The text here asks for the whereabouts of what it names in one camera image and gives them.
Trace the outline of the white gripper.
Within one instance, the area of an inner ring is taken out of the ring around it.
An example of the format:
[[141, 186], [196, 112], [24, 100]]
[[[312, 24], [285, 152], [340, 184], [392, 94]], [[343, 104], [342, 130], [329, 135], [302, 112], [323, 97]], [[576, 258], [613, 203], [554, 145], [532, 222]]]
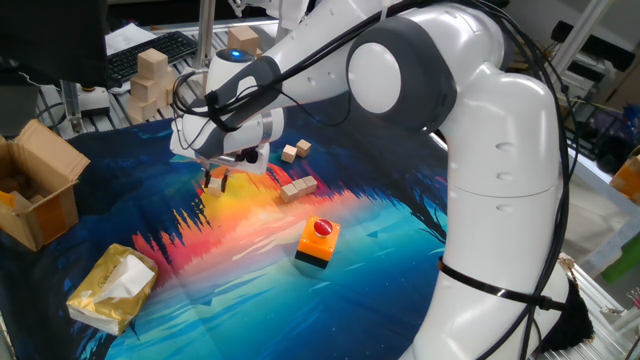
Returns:
[[[268, 165], [268, 153], [270, 146], [268, 143], [260, 144], [251, 137], [244, 139], [242, 136], [227, 135], [222, 140], [222, 154], [213, 157], [205, 157], [187, 146], [182, 133], [174, 131], [170, 140], [170, 150], [188, 160], [200, 162], [205, 168], [212, 165], [220, 165], [235, 170], [263, 174]], [[221, 179], [221, 191], [226, 192], [230, 169], [225, 169]], [[209, 187], [211, 173], [204, 170], [203, 189]]]

